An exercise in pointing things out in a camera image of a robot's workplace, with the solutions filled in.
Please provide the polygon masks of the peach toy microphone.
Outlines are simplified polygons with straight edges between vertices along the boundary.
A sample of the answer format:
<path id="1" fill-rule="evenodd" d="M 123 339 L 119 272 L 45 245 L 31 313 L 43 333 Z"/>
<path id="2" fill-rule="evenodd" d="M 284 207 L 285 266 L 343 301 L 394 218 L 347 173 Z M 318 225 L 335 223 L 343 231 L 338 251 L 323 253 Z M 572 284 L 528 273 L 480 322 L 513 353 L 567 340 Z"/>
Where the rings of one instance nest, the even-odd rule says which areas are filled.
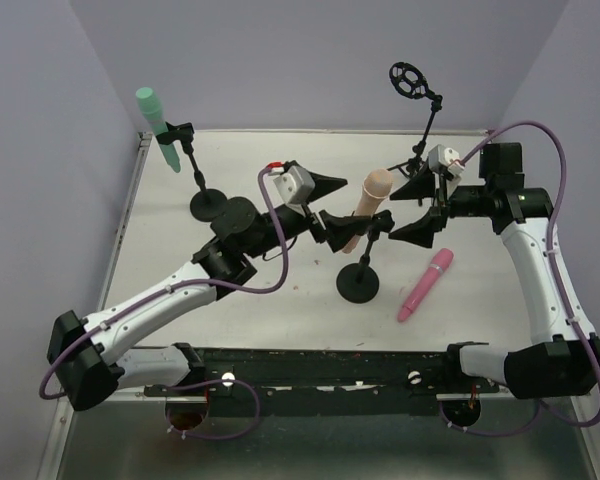
<path id="1" fill-rule="evenodd" d="M 387 169 L 371 171 L 363 181 L 361 197 L 354 211 L 355 216 L 372 217 L 380 204 L 390 195 L 394 177 Z"/>

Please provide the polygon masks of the black tripod ring stand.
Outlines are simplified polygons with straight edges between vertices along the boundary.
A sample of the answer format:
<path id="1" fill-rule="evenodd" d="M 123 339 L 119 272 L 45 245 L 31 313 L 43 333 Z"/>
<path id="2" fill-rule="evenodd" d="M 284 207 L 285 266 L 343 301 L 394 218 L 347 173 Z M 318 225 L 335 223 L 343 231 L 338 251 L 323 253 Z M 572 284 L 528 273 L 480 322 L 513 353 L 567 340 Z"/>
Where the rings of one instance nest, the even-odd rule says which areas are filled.
<path id="1" fill-rule="evenodd" d="M 430 114 L 419 142 L 412 148 L 413 157 L 388 168 L 388 171 L 399 172 L 405 179 L 411 180 L 423 165 L 423 153 L 436 114 L 442 109 L 443 96 L 435 93 L 428 84 L 424 74 L 407 62 L 396 62 L 389 70 L 389 79 L 398 94 L 412 99 L 430 101 Z"/>

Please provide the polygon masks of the black round-base clip stand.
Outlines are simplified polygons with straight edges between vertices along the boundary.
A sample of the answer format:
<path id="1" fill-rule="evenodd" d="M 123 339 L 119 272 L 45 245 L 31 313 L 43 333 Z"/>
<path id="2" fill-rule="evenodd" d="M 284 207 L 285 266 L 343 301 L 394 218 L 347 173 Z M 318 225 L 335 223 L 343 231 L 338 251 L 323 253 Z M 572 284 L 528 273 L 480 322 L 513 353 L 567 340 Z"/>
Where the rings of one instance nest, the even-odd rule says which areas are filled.
<path id="1" fill-rule="evenodd" d="M 183 153 L 191 163 L 194 182 L 199 189 L 190 200 L 190 213 L 198 221 L 211 222 L 220 214 L 227 197 L 220 190 L 207 186 L 206 178 L 194 155 L 195 131 L 193 125 L 191 123 L 173 125 L 169 122 L 166 122 L 165 125 L 166 131 L 159 133 L 156 139 L 166 163 L 174 172 L 181 171 L 179 155 L 174 146 L 176 142 L 179 142 Z"/>

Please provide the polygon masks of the green toy microphone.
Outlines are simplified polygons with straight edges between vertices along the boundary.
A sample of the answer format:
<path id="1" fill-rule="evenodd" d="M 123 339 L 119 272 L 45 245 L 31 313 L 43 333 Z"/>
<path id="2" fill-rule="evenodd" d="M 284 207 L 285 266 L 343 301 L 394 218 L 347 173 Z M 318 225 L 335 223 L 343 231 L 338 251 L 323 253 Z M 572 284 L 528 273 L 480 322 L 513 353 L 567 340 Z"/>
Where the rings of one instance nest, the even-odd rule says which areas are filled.
<path id="1" fill-rule="evenodd" d="M 160 134 L 168 132 L 168 126 L 164 119 L 163 106 L 156 92 L 150 87 L 141 87 L 135 93 L 138 108 L 148 123 L 155 138 Z M 163 145 L 159 143 L 161 153 L 167 165 L 175 172 L 181 171 L 179 155 L 172 144 Z"/>

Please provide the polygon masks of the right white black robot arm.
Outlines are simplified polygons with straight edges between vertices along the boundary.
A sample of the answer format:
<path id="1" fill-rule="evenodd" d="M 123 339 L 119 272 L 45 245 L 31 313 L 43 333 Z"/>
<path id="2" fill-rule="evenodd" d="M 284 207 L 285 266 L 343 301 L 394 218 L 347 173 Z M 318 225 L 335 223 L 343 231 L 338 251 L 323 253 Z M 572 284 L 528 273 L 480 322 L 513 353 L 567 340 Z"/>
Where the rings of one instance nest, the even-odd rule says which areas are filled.
<path id="1" fill-rule="evenodd" d="M 438 145 L 393 201 L 432 201 L 419 220 L 392 231 L 392 240 L 430 248 L 451 218 L 490 220 L 515 266 L 525 300 L 530 346 L 508 352 L 481 343 L 453 344 L 453 369 L 494 381 L 518 399 L 582 396 L 600 373 L 600 338 L 575 294 L 559 256 L 554 206 L 542 188 L 524 185 L 522 147 L 491 143 L 480 151 L 480 185 L 464 185 L 459 155 Z"/>

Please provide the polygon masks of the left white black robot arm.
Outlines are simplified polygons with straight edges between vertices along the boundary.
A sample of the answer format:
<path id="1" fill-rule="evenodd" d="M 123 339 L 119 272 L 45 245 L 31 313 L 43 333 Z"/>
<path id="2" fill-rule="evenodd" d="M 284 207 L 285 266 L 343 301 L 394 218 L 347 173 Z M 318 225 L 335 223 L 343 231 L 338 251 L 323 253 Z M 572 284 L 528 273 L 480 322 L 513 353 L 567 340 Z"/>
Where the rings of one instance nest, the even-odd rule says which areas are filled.
<path id="1" fill-rule="evenodd" d="M 308 232 L 316 243 L 341 251 L 372 223 L 369 213 L 338 217 L 313 212 L 310 203 L 346 186 L 343 178 L 310 172 L 297 162 L 274 162 L 261 170 L 258 186 L 267 207 L 245 197 L 228 199 L 211 221 L 213 238 L 178 270 L 144 292 L 83 318 L 74 311 L 53 324 L 39 395 L 56 378 L 60 397 L 76 411 L 89 410 L 114 392 L 136 386 L 180 388 L 193 367 L 179 345 L 141 355 L 135 346 L 171 321 L 217 302 L 234 291 L 271 294 L 285 283 L 288 241 Z"/>

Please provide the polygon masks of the pink toy microphone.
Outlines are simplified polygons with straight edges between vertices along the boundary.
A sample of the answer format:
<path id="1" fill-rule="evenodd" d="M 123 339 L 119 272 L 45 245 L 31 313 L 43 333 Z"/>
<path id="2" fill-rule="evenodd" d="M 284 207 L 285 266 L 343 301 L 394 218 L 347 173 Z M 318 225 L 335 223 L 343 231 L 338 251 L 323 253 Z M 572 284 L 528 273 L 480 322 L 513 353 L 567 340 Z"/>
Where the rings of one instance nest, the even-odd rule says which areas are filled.
<path id="1" fill-rule="evenodd" d="M 440 249 L 430 260 L 426 270 L 403 301 L 397 314 L 399 323 L 406 322 L 418 309 L 421 302 L 436 285 L 440 277 L 450 267 L 454 253 L 447 248 Z"/>

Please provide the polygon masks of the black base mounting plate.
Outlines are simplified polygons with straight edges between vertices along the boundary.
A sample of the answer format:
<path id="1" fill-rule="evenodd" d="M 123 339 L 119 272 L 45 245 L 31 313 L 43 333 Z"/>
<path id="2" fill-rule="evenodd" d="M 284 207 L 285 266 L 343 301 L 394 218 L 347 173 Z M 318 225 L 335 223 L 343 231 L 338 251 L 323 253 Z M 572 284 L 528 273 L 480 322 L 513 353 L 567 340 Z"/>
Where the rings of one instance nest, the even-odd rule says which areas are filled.
<path id="1" fill-rule="evenodd" d="M 188 347 L 190 373 L 173 387 L 145 388 L 183 406 L 195 396 L 213 417 L 429 416 L 441 399 L 496 394 L 483 378 L 453 372 L 445 352 Z"/>

